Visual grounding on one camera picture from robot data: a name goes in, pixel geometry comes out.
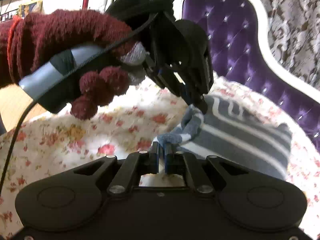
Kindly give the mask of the dark red sleeve forearm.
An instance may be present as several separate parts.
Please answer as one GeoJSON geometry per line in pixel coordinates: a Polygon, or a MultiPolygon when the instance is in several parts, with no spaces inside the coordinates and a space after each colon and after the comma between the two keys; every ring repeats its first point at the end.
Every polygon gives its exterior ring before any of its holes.
{"type": "Polygon", "coordinates": [[[18,36],[16,27],[21,18],[14,16],[12,20],[1,23],[1,88],[17,84],[21,79],[20,66],[17,63],[17,45],[14,39],[18,36]]]}

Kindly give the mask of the hand in maroon knit glove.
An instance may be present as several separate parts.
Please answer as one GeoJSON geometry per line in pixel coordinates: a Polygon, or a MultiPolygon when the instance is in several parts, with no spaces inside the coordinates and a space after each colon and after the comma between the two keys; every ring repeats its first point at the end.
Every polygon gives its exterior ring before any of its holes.
{"type": "Polygon", "coordinates": [[[145,78],[143,45],[130,37],[132,30],[125,22],[111,15],[95,10],[57,10],[48,15],[31,13],[21,19],[14,39],[21,79],[56,54],[82,44],[100,46],[101,53],[111,52],[116,57],[116,63],[81,76],[81,95],[69,102],[72,115],[80,120],[91,119],[100,106],[108,105],[145,78]]]}

